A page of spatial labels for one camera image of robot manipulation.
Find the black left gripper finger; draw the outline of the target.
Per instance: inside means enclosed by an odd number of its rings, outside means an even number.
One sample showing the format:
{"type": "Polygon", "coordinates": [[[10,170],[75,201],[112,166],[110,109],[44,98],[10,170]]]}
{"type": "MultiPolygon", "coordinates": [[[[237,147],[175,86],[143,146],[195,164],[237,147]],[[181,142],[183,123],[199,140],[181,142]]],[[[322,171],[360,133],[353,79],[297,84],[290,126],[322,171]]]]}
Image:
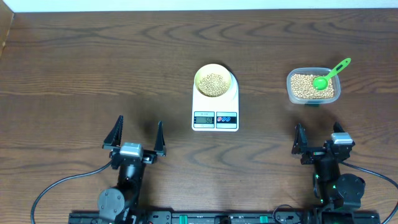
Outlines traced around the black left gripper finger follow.
{"type": "Polygon", "coordinates": [[[123,120],[123,115],[119,115],[114,127],[103,141],[103,149],[114,150],[115,148],[120,148],[123,132],[123,120]]]}
{"type": "Polygon", "coordinates": [[[165,146],[164,134],[163,134],[163,123],[159,121],[157,136],[155,140],[154,151],[158,156],[166,156],[167,150],[165,146]]]}

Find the green plastic measuring scoop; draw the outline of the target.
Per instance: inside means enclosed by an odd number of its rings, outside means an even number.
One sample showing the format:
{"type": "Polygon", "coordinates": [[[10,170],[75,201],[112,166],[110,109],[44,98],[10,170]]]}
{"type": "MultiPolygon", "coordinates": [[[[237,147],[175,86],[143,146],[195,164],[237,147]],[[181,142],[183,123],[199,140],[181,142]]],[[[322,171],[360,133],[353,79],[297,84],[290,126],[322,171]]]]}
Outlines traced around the green plastic measuring scoop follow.
{"type": "Polygon", "coordinates": [[[323,91],[328,87],[328,82],[333,77],[337,76],[342,70],[344,70],[351,62],[351,58],[342,60],[336,65],[326,76],[316,77],[313,81],[313,87],[316,90],[323,91]]]}

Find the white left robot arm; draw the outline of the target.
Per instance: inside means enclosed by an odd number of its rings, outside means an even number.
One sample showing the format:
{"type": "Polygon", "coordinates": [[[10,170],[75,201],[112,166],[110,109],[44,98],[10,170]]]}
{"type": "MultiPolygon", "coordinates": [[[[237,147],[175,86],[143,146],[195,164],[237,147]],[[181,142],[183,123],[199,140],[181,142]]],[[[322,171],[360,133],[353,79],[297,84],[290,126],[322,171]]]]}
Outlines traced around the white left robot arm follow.
{"type": "Polygon", "coordinates": [[[110,166],[118,170],[114,187],[102,191],[97,200],[98,223],[123,223],[129,212],[138,206],[142,179],[146,165],[153,164],[159,156],[166,156],[163,123],[158,122],[155,146],[146,150],[142,144],[122,142],[123,116],[119,116],[114,127],[103,141],[102,148],[110,150],[110,166]]]}

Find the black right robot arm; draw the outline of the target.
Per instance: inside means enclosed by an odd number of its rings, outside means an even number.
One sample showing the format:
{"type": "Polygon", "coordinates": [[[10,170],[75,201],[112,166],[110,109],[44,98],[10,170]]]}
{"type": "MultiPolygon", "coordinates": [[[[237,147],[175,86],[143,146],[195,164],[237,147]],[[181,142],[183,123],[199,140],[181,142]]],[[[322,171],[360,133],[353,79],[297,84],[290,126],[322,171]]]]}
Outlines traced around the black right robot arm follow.
{"type": "Polygon", "coordinates": [[[313,165],[313,191],[320,205],[303,214],[304,223],[354,223],[354,211],[361,206],[365,182],[354,174],[342,174],[339,163],[350,157],[355,146],[339,123],[333,125],[331,139],[320,147],[308,145],[305,129],[295,127],[292,154],[300,155],[302,165],[313,165]]]}

